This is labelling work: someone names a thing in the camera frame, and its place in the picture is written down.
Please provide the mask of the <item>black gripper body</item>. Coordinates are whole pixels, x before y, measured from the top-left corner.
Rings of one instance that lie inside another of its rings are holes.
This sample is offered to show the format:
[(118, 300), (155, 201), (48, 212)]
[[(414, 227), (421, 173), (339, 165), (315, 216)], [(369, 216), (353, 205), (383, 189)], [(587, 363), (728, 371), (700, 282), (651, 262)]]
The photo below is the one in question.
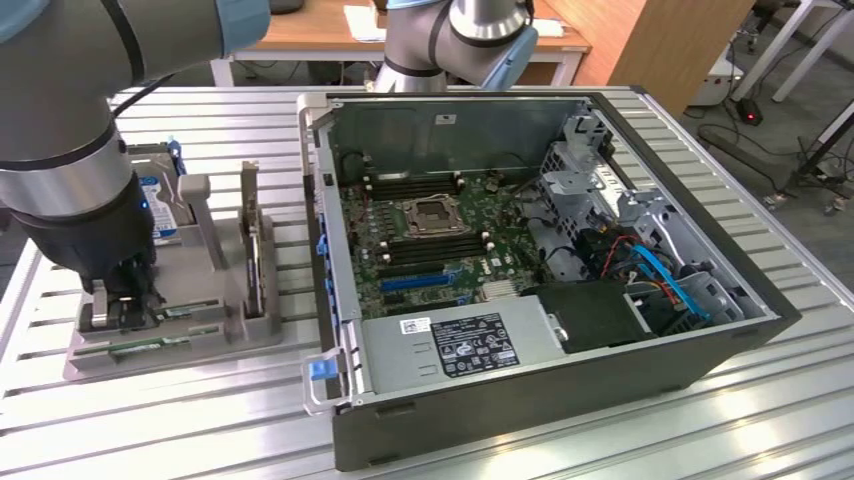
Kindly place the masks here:
[(72, 217), (38, 217), (15, 211), (22, 224), (46, 257), (74, 270), (88, 292), (88, 281), (122, 279), (120, 263), (138, 253), (148, 253), (156, 262), (154, 216), (132, 176), (118, 197), (99, 209)]

